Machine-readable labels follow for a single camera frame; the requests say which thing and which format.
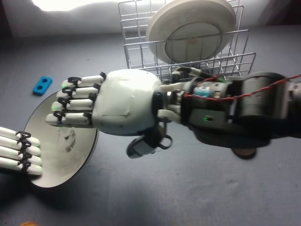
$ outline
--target blue component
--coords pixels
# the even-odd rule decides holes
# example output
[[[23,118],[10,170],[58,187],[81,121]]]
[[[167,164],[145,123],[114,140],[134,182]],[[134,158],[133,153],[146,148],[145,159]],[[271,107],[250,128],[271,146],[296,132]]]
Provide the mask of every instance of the blue component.
[[[196,88],[193,91],[193,94],[196,95],[196,96],[201,96],[201,97],[209,97],[210,96],[210,90],[202,89],[202,88]]]
[[[52,83],[52,78],[42,76],[38,83],[33,87],[32,92],[34,95],[42,96],[46,93],[47,89]]]

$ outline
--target blue block with holes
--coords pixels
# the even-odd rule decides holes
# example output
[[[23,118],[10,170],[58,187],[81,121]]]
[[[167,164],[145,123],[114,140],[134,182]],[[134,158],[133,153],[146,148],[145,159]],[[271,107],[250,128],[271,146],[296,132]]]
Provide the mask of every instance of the blue block with holes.
[[[44,95],[47,89],[49,88],[49,86],[51,85],[51,83],[52,83],[52,78],[42,76],[38,81],[38,83],[33,87],[32,90],[33,94],[37,96]]]

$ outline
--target gray table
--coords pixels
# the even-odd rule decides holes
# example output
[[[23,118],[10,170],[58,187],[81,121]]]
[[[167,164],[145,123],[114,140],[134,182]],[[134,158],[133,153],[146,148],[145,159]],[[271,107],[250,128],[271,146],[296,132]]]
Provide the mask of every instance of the gray table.
[[[301,26],[254,29],[255,71],[301,73]],[[0,126],[23,130],[34,109],[70,76],[126,68],[120,35],[28,39],[0,52]],[[42,76],[53,84],[31,94]],[[283,138],[244,161],[171,124],[173,148],[131,160],[131,137],[101,133],[92,160],[72,180],[40,189],[0,175],[0,225],[301,225],[301,141]]]

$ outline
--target plate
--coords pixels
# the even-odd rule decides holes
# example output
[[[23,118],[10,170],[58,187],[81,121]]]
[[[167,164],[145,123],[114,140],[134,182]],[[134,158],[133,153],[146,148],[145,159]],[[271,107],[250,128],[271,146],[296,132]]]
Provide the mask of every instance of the plate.
[[[39,187],[55,187],[72,178],[92,156],[98,140],[96,129],[54,127],[45,123],[55,101],[56,93],[45,99],[32,113],[24,130],[41,143],[43,173],[30,177]]]
[[[147,27],[146,40],[163,40],[150,43],[149,47],[166,63],[205,60],[225,48],[233,34],[222,33],[234,31],[235,25],[235,12],[226,0],[174,0],[154,15]]]

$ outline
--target metal basket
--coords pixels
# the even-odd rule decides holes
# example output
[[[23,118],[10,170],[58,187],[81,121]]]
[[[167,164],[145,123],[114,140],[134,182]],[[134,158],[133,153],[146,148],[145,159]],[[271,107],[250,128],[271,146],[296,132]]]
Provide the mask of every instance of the metal basket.
[[[256,54],[246,53],[246,45],[249,37],[249,30],[239,30],[244,7],[239,4],[239,0],[228,0],[233,6],[237,16],[236,30],[233,32],[189,37],[186,39],[176,39],[167,41],[147,42],[145,33],[147,25],[153,15],[166,4],[166,0],[129,0],[119,2],[119,13],[121,17],[121,27],[124,38],[124,51],[129,69],[142,69],[149,71],[160,77],[161,80],[171,78],[171,72],[179,66],[196,67],[204,70],[212,75],[220,74],[225,79],[228,76],[244,76],[249,74],[254,63]],[[177,64],[171,59],[170,63],[162,62],[158,59],[157,53],[153,54],[149,48],[159,42],[165,42],[171,45],[171,58],[173,57],[173,44],[177,41],[186,40],[188,49],[189,41],[198,39],[202,41],[204,38],[214,36],[233,35],[228,45],[219,53],[215,53],[214,57],[208,60],[199,60]]]

